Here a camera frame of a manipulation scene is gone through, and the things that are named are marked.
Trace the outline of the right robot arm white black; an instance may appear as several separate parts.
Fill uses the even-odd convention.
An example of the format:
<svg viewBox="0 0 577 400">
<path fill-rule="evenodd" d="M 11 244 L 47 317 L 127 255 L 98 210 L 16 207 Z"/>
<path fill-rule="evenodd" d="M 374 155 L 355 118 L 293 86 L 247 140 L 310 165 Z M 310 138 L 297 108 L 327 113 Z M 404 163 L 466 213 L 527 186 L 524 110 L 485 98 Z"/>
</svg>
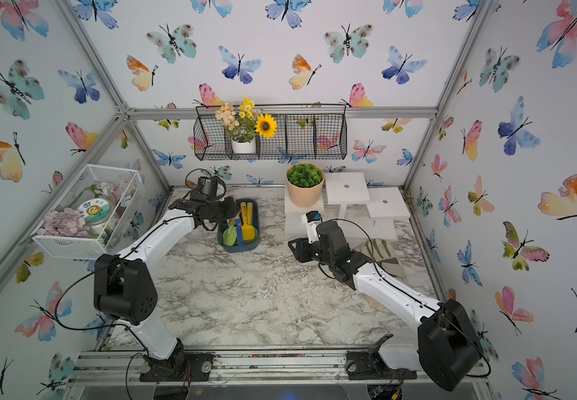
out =
<svg viewBox="0 0 577 400">
<path fill-rule="evenodd" d="M 325 221 L 317 211 L 302 217 L 307 235 L 288 242 L 300 263 L 315 262 L 321 272 L 356 292 L 378 301 L 396 314 L 415 333 L 415 363 L 389 348 L 387 334 L 375 343 L 367 367 L 350 372 L 351 377 L 390 375 L 401 370 L 422 370 L 437 386 L 455 390 L 483 360 L 484 350 L 464 307 L 453 299 L 445 302 L 413 290 L 389 275 L 375 261 L 377 250 L 363 254 L 350 248 L 340 220 Z"/>
</svg>

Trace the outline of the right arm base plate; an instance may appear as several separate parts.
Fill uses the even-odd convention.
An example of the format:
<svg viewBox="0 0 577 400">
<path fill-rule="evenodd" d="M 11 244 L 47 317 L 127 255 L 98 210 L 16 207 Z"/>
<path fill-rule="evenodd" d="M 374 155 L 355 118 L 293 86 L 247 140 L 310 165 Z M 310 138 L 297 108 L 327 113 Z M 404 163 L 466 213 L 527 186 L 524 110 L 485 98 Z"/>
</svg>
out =
<svg viewBox="0 0 577 400">
<path fill-rule="evenodd" d="M 393 379 L 414 380 L 415 371 L 406 368 L 389 368 L 378 353 L 351 351 L 346 353 L 345 373 L 349 380 Z"/>
</svg>

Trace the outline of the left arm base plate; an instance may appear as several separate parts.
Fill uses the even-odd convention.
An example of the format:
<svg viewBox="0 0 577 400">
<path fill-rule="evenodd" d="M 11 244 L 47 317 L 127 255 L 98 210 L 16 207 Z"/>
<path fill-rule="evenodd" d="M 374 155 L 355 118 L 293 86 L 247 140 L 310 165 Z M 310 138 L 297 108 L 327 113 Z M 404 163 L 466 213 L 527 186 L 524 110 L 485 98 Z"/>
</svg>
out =
<svg viewBox="0 0 577 400">
<path fill-rule="evenodd" d="M 177 353 L 167 360 L 148 359 L 148 372 L 140 373 L 145 383 L 208 382 L 213 369 L 212 353 Z"/>
</svg>

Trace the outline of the green shovel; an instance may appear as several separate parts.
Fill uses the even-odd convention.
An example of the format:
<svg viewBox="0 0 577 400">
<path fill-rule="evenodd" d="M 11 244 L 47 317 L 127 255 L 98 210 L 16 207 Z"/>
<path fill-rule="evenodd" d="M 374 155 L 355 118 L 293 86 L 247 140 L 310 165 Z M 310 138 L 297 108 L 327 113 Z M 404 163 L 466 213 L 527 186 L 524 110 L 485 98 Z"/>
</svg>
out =
<svg viewBox="0 0 577 400">
<path fill-rule="evenodd" d="M 233 247 L 235 243 L 237 243 L 237 226 L 234 220 L 230 220 L 228 222 L 228 227 L 223 232 L 223 246 L 225 247 Z"/>
</svg>

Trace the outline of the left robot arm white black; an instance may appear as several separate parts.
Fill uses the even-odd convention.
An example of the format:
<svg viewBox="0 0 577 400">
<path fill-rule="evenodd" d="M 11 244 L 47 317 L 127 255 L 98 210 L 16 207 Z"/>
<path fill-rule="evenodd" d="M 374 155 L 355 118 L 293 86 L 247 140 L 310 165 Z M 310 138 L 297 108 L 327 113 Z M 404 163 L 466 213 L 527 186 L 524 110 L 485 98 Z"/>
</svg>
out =
<svg viewBox="0 0 577 400">
<path fill-rule="evenodd" d="M 147 233 L 119 253 L 96 260 L 93 306 L 125 326 L 153 360 L 173 358 L 181 345 L 156 312 L 158 290 L 152 270 L 195 228 L 210 228 L 237 216 L 238 204 L 225 193 L 221 178 L 201 177 L 184 198 L 168 206 Z"/>
</svg>

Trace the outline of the blue shovel wooden handle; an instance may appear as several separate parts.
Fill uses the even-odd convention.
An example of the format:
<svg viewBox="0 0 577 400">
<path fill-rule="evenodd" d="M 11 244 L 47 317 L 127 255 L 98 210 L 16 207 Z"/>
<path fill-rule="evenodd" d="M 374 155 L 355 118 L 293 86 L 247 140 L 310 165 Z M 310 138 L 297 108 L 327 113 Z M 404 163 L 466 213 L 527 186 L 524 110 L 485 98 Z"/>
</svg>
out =
<svg viewBox="0 0 577 400">
<path fill-rule="evenodd" d="M 236 218 L 235 223 L 236 223 L 236 238 L 238 243 L 238 251 L 240 251 L 240 253 L 243 253 L 244 241 L 243 241 L 242 221 L 240 218 Z"/>
</svg>

